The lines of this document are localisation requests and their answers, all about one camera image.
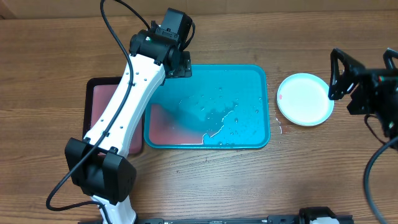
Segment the light blue plate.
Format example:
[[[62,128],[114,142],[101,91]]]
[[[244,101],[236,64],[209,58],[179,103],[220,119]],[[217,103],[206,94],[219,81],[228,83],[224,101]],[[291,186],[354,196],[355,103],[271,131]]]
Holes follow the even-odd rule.
[[[296,73],[280,84],[277,106],[280,112],[294,124],[316,126],[332,114],[334,101],[328,97],[329,86],[318,76]]]

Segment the black tray with pink water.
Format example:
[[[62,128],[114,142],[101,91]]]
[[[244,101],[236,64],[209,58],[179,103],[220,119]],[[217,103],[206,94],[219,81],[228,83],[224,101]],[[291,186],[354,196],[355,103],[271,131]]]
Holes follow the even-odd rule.
[[[82,137],[85,137],[85,134],[99,120],[100,116],[103,114],[103,111],[110,102],[114,92],[116,91],[120,81],[121,77],[102,77],[92,78],[87,82]],[[143,118],[144,117],[142,116],[139,120],[136,130],[134,131],[129,148],[129,155],[136,156],[143,150]]]

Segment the teal plastic tray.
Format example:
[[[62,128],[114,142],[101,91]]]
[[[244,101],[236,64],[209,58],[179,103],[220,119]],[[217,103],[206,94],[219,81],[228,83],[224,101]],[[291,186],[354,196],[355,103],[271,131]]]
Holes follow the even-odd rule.
[[[271,138],[266,74],[257,65],[193,65],[167,79],[146,108],[157,149],[260,149]]]

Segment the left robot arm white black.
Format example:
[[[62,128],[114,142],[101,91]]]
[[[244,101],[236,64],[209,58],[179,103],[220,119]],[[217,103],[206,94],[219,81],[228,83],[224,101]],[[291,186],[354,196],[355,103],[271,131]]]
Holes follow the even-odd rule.
[[[103,223],[134,223],[129,193],[136,170],[127,160],[135,129],[156,89],[167,78],[190,76],[185,50],[194,33],[155,28],[141,30],[125,50],[125,74],[96,124],[82,140],[65,147],[66,175],[97,205]]]

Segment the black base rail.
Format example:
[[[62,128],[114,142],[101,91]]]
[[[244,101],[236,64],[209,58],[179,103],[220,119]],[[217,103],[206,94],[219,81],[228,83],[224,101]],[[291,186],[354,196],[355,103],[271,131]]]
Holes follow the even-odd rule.
[[[161,218],[138,219],[134,224],[299,224],[298,215],[269,215],[266,218],[185,219],[163,220]]]

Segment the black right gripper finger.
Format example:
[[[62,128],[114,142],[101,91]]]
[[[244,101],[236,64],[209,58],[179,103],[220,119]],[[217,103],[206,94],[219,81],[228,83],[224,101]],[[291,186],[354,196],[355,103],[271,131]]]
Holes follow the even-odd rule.
[[[386,66],[387,69],[395,70],[397,68],[393,61],[394,58],[395,59],[398,58],[398,51],[395,51],[391,48],[387,48],[387,50],[383,54],[384,65]]]
[[[359,76],[365,66],[342,50],[335,48],[330,54],[331,78],[328,97],[330,100],[340,100],[350,94],[359,82]]]

